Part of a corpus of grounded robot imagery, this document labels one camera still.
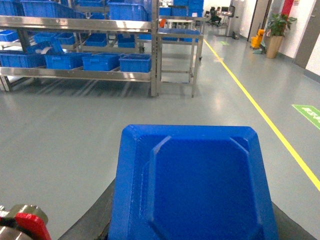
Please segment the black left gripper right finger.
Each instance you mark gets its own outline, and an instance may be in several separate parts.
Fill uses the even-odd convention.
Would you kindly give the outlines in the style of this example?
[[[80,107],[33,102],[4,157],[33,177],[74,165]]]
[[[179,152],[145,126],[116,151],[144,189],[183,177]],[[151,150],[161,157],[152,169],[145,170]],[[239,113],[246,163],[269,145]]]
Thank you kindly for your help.
[[[274,202],[272,202],[272,208],[280,240],[316,240],[312,234],[291,219]]]

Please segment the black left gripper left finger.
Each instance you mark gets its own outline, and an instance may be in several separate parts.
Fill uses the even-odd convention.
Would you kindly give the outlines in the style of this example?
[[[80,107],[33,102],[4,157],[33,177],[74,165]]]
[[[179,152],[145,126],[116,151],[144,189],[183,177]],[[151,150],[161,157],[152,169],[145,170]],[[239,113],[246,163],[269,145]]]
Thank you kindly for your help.
[[[108,238],[115,180],[104,190],[96,202],[76,221],[60,240],[106,240]]]

